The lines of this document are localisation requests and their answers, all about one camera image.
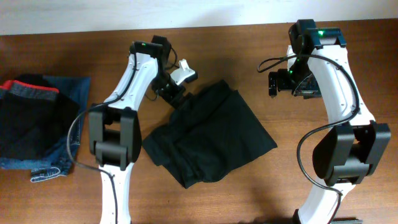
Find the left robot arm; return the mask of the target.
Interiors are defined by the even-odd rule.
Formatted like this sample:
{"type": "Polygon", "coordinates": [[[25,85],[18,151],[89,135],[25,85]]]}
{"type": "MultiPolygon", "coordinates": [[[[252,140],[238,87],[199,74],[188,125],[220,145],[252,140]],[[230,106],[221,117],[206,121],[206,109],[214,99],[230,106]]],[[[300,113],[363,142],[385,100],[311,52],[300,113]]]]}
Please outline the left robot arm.
{"type": "Polygon", "coordinates": [[[88,113],[90,152],[101,173],[101,223],[130,223],[129,188],[132,168],[141,152],[138,118],[148,88],[173,108],[188,98],[183,82],[197,79],[186,60],[168,66],[174,50],[166,37],[135,41],[129,48],[128,65],[112,94],[88,113]]]}

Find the black pants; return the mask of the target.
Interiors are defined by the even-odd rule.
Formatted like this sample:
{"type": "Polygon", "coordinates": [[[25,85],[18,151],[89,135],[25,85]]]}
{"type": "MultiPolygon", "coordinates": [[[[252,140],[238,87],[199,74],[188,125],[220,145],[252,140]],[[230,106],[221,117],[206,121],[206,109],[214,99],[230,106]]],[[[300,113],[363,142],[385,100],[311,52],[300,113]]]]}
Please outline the black pants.
{"type": "Polygon", "coordinates": [[[239,91],[224,80],[193,95],[143,141],[153,163],[186,189],[217,182],[276,147],[239,91]]]}

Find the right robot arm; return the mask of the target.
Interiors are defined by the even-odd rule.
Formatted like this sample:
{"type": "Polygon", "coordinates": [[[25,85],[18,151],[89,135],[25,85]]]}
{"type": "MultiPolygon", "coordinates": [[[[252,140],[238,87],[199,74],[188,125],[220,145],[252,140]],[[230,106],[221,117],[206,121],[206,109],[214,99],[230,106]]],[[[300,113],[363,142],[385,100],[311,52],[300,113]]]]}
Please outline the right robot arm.
{"type": "Polygon", "coordinates": [[[377,123],[366,107],[348,62],[343,33],[318,28],[311,19],[289,29],[285,57],[267,68],[269,95],[289,91],[305,99],[321,98],[328,115],[325,137],[312,154],[316,177],[294,223],[335,223],[346,195],[376,170],[391,139],[386,123],[377,123]]]}

